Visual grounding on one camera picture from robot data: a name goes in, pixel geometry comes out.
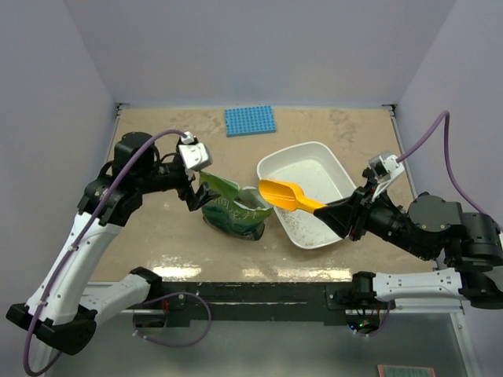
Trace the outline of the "white litter box tray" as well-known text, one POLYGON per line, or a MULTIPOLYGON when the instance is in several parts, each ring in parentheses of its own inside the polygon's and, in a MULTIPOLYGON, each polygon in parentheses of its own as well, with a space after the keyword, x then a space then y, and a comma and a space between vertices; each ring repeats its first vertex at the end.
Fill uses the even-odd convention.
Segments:
MULTIPOLYGON (((326 145, 310 141, 283 148, 262 158, 257 167, 260 180, 293 182, 304 194, 331 203, 352 194, 356 185, 326 145)), ((325 247, 341 240, 327 225, 302 210, 274 209, 288 238, 302 249, 325 247)))

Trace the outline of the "green litter bag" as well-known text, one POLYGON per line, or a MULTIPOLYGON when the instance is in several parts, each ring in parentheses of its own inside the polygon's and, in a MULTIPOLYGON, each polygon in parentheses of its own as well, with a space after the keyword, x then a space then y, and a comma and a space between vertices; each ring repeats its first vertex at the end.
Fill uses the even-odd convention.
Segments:
POLYGON ((260 240, 265 220, 273 206, 266 202, 255 187, 241 188, 236 182, 201 171, 199 183, 207 183, 219 197, 201 208, 203 220, 210 226, 242 240, 260 240))

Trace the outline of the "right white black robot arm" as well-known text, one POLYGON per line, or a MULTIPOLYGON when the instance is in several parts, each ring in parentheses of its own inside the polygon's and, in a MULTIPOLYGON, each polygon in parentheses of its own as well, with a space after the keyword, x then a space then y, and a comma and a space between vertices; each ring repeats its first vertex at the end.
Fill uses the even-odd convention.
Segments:
POLYGON ((424 260, 444 257, 433 273, 355 273, 349 296, 355 308, 398 298, 455 298, 477 309, 502 307, 502 231, 488 214, 465 212, 458 202, 421 193, 403 210, 386 192, 376 199, 357 188, 345 199, 314 210, 337 236, 352 241, 370 232, 424 260))

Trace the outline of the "orange plastic scoop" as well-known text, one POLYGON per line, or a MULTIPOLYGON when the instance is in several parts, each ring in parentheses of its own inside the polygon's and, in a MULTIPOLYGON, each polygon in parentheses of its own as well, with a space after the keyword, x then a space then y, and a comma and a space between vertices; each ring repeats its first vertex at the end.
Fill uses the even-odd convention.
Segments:
POLYGON ((313 214, 316 210, 326 207, 325 203, 306 197, 296 183, 261 179, 258 189, 266 202, 283 210, 302 210, 313 214))

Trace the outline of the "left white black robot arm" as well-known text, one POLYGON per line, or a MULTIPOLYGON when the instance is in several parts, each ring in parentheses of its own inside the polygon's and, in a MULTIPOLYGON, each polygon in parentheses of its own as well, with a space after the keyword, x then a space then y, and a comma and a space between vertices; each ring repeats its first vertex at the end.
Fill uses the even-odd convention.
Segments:
POLYGON ((207 183, 192 185, 194 174, 212 163, 209 148, 190 132, 174 135, 178 142, 170 162, 161 156, 155 136, 144 132, 122 136, 112 159, 85 187, 71 232, 50 272, 25 303, 10 306, 9 321, 55 350, 75 355, 99 325, 122 310, 161 303, 162 279, 143 267, 132 269, 100 296, 84 298, 83 291, 145 195, 174 190, 190 211, 216 198, 207 183))

